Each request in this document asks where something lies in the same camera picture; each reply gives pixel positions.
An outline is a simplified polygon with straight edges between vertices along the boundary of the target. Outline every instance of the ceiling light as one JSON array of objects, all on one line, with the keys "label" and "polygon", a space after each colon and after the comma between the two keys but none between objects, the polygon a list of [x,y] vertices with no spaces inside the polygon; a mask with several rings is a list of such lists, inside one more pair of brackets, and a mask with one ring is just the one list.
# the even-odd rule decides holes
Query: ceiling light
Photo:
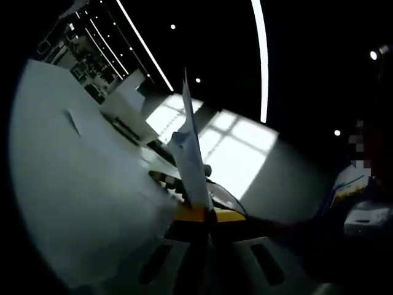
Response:
[{"label": "ceiling light", "polygon": [[90,38],[92,39],[94,45],[97,46],[99,52],[101,52],[101,55],[104,56],[104,58],[106,59],[106,61],[109,63],[109,65],[112,67],[112,69],[116,72],[116,74],[119,76],[119,78],[120,78],[121,80],[123,80],[123,77],[119,74],[119,72],[115,69],[115,67],[112,66],[112,64],[111,64],[110,61],[108,60],[108,57],[106,57],[106,55],[104,54],[104,52],[100,49],[100,47],[98,46],[97,42],[93,39],[93,36],[90,34],[90,32],[88,31],[88,29],[85,28],[85,30],[86,30],[87,34],[90,36]]},{"label": "ceiling light", "polygon": [[120,66],[123,68],[123,70],[125,71],[125,73],[127,75],[129,75],[128,71],[126,70],[126,68],[124,67],[124,65],[120,62],[120,60],[117,58],[116,54],[113,52],[113,50],[111,49],[111,47],[109,46],[109,44],[105,41],[105,39],[103,38],[103,35],[101,35],[101,33],[98,31],[98,28],[96,27],[96,25],[94,24],[93,20],[90,20],[91,24],[94,26],[94,29],[96,29],[98,35],[101,37],[101,39],[104,41],[105,45],[108,47],[109,51],[111,52],[111,54],[113,54],[114,58],[117,60],[117,62],[120,64]]},{"label": "ceiling light", "polygon": [[260,99],[260,121],[266,123],[268,113],[268,45],[266,39],[265,22],[263,20],[262,7],[260,0],[251,0],[252,10],[254,11],[255,23],[257,25],[259,55],[260,55],[260,77],[261,77],[261,99]]},{"label": "ceiling light", "polygon": [[375,51],[371,51],[370,52],[370,57],[372,60],[376,60],[376,58],[378,57]]},{"label": "ceiling light", "polygon": [[128,15],[127,11],[125,11],[123,4],[120,2],[120,0],[116,0],[117,4],[119,5],[120,9],[122,10],[125,18],[128,20],[128,23],[130,24],[130,26],[132,27],[132,29],[134,30],[135,34],[137,35],[139,41],[141,41],[143,47],[145,48],[147,54],[149,55],[150,59],[152,60],[153,64],[155,65],[155,67],[157,68],[158,72],[160,73],[161,77],[164,79],[166,85],[168,86],[168,88],[173,91],[173,87],[172,85],[169,83],[168,79],[166,78],[166,76],[164,75],[163,71],[161,70],[160,66],[158,65],[158,63],[155,61],[152,53],[150,52],[149,48],[147,48],[147,45],[145,43],[145,41],[143,41],[142,36],[140,35],[140,33],[138,32],[138,30],[136,29],[134,23],[131,21],[130,16]]}]

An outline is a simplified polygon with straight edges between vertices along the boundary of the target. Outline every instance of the white paper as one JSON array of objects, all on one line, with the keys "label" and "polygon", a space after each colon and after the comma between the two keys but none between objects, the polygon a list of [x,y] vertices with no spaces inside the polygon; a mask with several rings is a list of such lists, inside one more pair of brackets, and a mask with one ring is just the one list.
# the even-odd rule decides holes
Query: white paper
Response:
[{"label": "white paper", "polygon": [[206,177],[204,175],[198,135],[193,118],[186,72],[183,83],[183,102],[186,113],[185,123],[178,132],[172,134],[168,147],[174,157],[191,204],[205,206],[210,210],[213,208],[213,205],[206,187]]}]

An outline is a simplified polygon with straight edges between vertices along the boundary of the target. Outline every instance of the recessed light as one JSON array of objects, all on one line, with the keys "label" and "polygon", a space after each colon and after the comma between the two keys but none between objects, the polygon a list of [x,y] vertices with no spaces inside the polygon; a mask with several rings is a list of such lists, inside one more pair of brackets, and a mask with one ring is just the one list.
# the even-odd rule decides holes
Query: recessed light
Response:
[{"label": "recessed light", "polygon": [[378,56],[376,55],[375,51],[371,51],[370,52],[370,57],[371,57],[372,60],[376,60]]},{"label": "recessed light", "polygon": [[128,71],[126,70],[126,68],[124,67],[124,65],[120,62],[120,60],[117,58],[116,54],[113,52],[113,50],[111,49],[111,47],[109,46],[109,44],[105,41],[105,39],[103,38],[103,35],[101,35],[101,33],[98,31],[98,28],[96,27],[96,25],[94,24],[93,20],[90,20],[91,24],[94,26],[94,29],[97,31],[97,34],[100,36],[100,38],[103,40],[103,42],[105,43],[106,47],[109,49],[109,51],[111,52],[111,54],[113,54],[114,58],[118,61],[119,65],[123,68],[123,70],[125,71],[125,73],[128,75]]},{"label": "recessed light", "polygon": [[170,91],[174,91],[172,85],[169,83],[169,80],[166,78],[166,76],[164,75],[162,69],[160,68],[160,66],[158,65],[157,61],[155,60],[155,58],[153,57],[152,53],[150,52],[149,48],[147,48],[147,45],[145,43],[145,41],[143,41],[142,36],[140,35],[140,33],[138,32],[138,30],[136,29],[134,23],[131,21],[130,16],[128,15],[127,11],[125,10],[123,4],[120,2],[120,0],[116,0],[117,4],[119,5],[120,9],[122,10],[125,18],[128,20],[128,23],[130,24],[130,26],[132,27],[132,29],[134,30],[136,36],[138,37],[139,41],[141,41],[142,46],[145,48],[147,54],[149,55],[150,59],[152,60],[153,64],[155,65],[155,67],[157,68],[157,71],[160,73],[161,77],[164,79],[166,85],[168,86]]},{"label": "recessed light", "polygon": [[100,53],[103,55],[103,57],[105,58],[105,60],[108,62],[109,66],[112,67],[112,69],[115,71],[115,73],[118,75],[118,77],[123,80],[123,77],[120,75],[120,73],[115,69],[114,66],[112,66],[112,63],[108,60],[108,57],[105,56],[104,52],[100,49],[100,47],[98,46],[97,42],[93,39],[93,37],[91,36],[90,32],[88,29],[86,29],[87,34],[90,36],[91,40],[93,41],[94,45],[97,46],[98,50],[100,51]]}]

